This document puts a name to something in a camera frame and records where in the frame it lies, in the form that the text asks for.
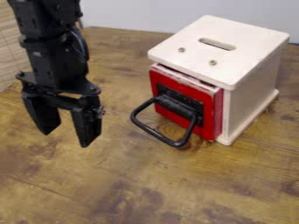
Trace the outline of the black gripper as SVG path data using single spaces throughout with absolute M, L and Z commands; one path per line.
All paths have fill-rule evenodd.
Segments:
M 44 135 L 60 126 L 57 109 L 71 110 L 79 143 L 87 148 L 101 134 L 100 88 L 88 80 L 89 51 L 80 35 L 19 38 L 32 71 L 16 75 L 23 83 L 23 103 Z

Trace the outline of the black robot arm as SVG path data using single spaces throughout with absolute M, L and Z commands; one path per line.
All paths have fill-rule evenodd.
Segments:
M 71 113 L 81 147 L 101 134 L 100 88 L 87 78 L 89 49 L 76 23 L 80 0 L 7 0 L 20 29 L 19 43 L 32 71 L 20 72 L 23 104 L 40 132 L 60 126 Z

